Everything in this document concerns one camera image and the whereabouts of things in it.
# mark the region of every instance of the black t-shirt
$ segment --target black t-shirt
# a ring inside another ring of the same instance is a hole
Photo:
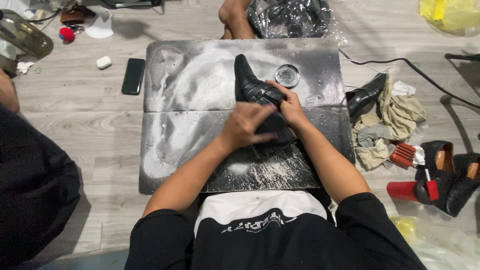
[[[133,228],[125,269],[426,269],[375,195],[344,199],[336,221],[273,208],[228,225],[204,219],[195,238],[184,216],[161,209]]]

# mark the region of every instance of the red tool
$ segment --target red tool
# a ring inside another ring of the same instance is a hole
[[[399,142],[396,144],[395,150],[390,155],[390,161],[402,168],[412,167],[415,152],[417,151],[412,146]]]

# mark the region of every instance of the yellow plastic bag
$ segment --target yellow plastic bag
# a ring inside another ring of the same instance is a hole
[[[420,16],[441,30],[480,25],[480,0],[420,0]]]

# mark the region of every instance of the black cable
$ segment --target black cable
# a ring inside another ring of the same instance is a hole
[[[54,13],[52,16],[48,17],[48,18],[40,19],[40,20],[29,20],[28,22],[29,22],[29,23],[39,23],[39,22],[48,21],[48,20],[54,18],[55,16],[57,16],[59,13],[60,13],[60,9],[57,9],[57,11],[55,11],[55,13]]]
[[[342,49],[338,49],[347,59],[349,60],[352,60],[350,57],[348,57],[348,55],[346,53],[344,53],[342,51]],[[448,92],[445,88],[441,87],[440,85],[438,85],[434,80],[432,80],[429,76],[427,76],[425,73],[423,73],[418,67],[416,67],[414,64],[412,64],[412,62],[410,62],[407,58],[395,58],[395,59],[392,59],[392,60],[387,60],[387,61],[375,61],[375,60],[370,60],[370,61],[366,61],[366,62],[352,62],[356,65],[365,65],[365,64],[369,64],[369,63],[376,63],[376,64],[387,64],[387,63],[391,63],[391,62],[395,62],[395,61],[404,61],[405,63],[407,63],[407,65],[410,66],[410,68],[412,68],[414,71],[416,71],[418,74],[420,74],[420,76],[422,76],[423,78],[425,78],[425,80],[427,80],[429,83],[433,84],[433,86],[435,86],[436,88],[438,88],[440,91],[444,92],[445,94],[455,98],[455,99],[458,99],[472,107],[475,107],[477,109],[480,109],[480,106],[473,103],[473,102],[470,102],[468,100],[465,100],[463,98],[460,98],[460,97],[457,97],[455,96],[454,94]]]

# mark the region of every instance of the white cable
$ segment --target white cable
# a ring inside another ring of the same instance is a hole
[[[347,58],[340,58],[340,59],[341,59],[341,60],[347,60],[347,61],[355,62],[355,63],[361,63],[361,62],[358,62],[358,61],[355,61],[355,60],[352,60],[352,59],[347,59]],[[377,73],[380,73],[380,74],[389,74],[389,73],[392,73],[392,72],[395,70],[394,67],[389,67],[389,68],[387,68],[386,70],[384,70],[383,72],[381,72],[381,71],[378,71],[378,70],[372,68],[371,66],[369,66],[369,65],[367,65],[367,64],[363,64],[363,65],[366,66],[366,67],[368,67],[369,69],[377,72]],[[376,78],[378,78],[378,75],[376,75],[371,81],[375,80]],[[356,88],[356,87],[358,87],[358,86],[364,86],[365,84],[367,84],[367,83],[369,83],[369,82],[371,82],[371,81],[368,81],[368,82],[366,82],[366,83],[364,83],[364,84],[361,84],[361,85],[345,86],[345,87]]]

